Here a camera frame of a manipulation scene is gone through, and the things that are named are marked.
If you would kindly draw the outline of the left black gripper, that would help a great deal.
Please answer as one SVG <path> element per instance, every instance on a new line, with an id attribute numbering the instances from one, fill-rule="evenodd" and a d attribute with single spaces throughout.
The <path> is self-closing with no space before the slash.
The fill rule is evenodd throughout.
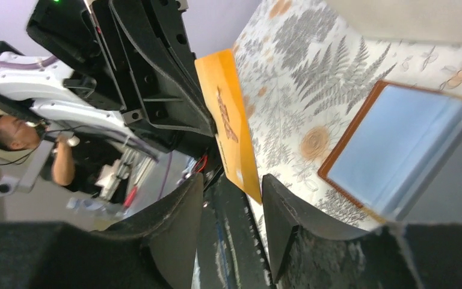
<path id="1" fill-rule="evenodd" d="M 185 1 L 38 1 L 28 35 L 74 71 L 66 85 L 96 108 L 118 110 L 142 140 L 223 167 L 182 14 Z"/>

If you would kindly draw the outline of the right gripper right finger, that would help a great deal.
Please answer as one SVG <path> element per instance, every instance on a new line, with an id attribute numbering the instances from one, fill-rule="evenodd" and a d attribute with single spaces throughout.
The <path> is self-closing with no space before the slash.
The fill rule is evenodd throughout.
<path id="1" fill-rule="evenodd" d="M 365 231 L 262 179 L 273 281 L 280 288 L 462 288 L 462 223 L 388 222 Z"/>

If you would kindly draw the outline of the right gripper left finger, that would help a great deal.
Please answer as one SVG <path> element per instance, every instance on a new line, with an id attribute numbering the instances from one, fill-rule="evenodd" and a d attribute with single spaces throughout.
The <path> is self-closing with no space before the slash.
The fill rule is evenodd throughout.
<path id="1" fill-rule="evenodd" d="M 202 202 L 196 173 L 104 231 L 0 223 L 0 288 L 190 288 Z"/>

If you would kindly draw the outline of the brown leather card holder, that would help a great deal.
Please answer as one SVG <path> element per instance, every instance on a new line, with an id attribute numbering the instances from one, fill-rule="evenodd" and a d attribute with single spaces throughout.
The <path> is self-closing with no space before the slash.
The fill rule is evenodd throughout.
<path id="1" fill-rule="evenodd" d="M 377 82 L 318 175 L 378 222 L 462 222 L 462 98 Z"/>

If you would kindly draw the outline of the white oblong plastic tray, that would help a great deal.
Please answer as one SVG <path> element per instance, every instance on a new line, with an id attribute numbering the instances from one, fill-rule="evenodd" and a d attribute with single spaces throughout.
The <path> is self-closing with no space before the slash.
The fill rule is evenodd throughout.
<path id="1" fill-rule="evenodd" d="M 332 0 L 327 4 L 365 37 L 462 45 L 462 0 Z"/>

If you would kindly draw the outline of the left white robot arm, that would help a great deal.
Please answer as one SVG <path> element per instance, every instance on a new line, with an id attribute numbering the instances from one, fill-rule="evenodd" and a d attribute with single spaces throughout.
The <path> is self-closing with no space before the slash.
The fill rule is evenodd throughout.
<path id="1" fill-rule="evenodd" d="M 0 109 L 179 151 L 220 173 L 215 122 L 203 100 L 183 24 L 186 1 L 39 1 L 26 31 L 50 57 L 0 41 Z"/>

